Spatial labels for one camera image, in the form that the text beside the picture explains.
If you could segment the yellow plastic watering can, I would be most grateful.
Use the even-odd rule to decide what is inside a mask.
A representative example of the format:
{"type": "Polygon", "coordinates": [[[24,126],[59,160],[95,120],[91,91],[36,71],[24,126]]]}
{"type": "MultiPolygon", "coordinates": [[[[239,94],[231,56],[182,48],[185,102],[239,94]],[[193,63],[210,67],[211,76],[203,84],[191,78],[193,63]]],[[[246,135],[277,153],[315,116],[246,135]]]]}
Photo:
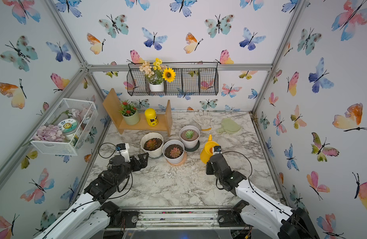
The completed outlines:
{"type": "Polygon", "coordinates": [[[212,148],[216,145],[219,145],[219,144],[213,141],[212,134],[210,134],[207,142],[205,143],[200,153],[200,160],[202,161],[202,163],[207,164],[209,162],[210,158],[213,156],[212,148]]]}

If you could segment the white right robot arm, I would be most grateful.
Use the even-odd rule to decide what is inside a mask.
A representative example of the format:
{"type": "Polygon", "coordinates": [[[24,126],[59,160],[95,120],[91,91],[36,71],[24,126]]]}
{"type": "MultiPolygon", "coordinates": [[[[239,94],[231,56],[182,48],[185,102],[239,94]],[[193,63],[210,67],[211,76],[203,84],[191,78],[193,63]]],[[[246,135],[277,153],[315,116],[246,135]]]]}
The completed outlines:
{"type": "Polygon", "coordinates": [[[238,209],[242,221],[272,239],[318,239],[318,233],[302,208],[293,209],[276,201],[255,186],[248,177],[232,170],[223,154],[215,154],[206,163],[206,174],[216,177],[216,186],[241,199],[238,209]]]}

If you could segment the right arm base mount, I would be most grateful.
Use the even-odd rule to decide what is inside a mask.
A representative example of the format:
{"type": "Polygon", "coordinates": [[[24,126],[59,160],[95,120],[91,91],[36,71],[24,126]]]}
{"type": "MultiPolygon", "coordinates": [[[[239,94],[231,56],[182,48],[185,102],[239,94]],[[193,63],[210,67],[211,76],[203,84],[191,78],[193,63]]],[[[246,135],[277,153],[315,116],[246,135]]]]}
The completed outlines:
{"type": "Polygon", "coordinates": [[[220,227],[244,227],[246,223],[241,217],[242,210],[249,206],[249,203],[241,200],[231,209],[218,210],[217,222],[220,227]]]}

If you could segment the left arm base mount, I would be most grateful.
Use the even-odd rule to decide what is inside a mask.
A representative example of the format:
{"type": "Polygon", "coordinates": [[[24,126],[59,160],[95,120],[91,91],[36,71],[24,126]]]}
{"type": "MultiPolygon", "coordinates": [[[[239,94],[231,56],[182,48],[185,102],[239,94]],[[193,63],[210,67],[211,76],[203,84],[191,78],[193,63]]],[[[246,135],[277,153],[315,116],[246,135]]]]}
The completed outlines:
{"type": "Polygon", "coordinates": [[[102,204],[100,210],[110,218],[109,228],[136,228],[139,220],[138,211],[123,210],[112,201],[102,204]]]}

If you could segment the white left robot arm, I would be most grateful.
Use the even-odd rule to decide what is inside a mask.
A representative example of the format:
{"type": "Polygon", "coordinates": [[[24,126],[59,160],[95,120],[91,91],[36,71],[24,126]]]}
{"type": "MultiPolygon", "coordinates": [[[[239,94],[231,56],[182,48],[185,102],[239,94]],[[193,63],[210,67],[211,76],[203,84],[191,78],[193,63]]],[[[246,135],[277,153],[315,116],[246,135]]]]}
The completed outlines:
{"type": "Polygon", "coordinates": [[[109,226],[125,227],[133,216],[126,216],[113,200],[123,181],[133,182],[132,173],[148,165],[148,153],[130,157],[122,155],[109,160],[107,169],[99,174],[83,194],[51,226],[39,233],[38,239],[89,239],[109,226]]]}

